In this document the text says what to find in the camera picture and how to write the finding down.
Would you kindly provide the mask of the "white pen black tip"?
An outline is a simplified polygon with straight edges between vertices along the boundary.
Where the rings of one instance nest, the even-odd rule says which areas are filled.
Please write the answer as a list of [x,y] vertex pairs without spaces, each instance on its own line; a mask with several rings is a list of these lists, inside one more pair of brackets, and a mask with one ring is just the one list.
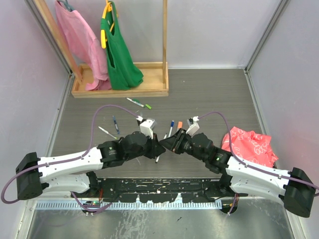
[[173,126],[171,125],[169,129],[168,137],[171,137],[172,129],[173,129]]

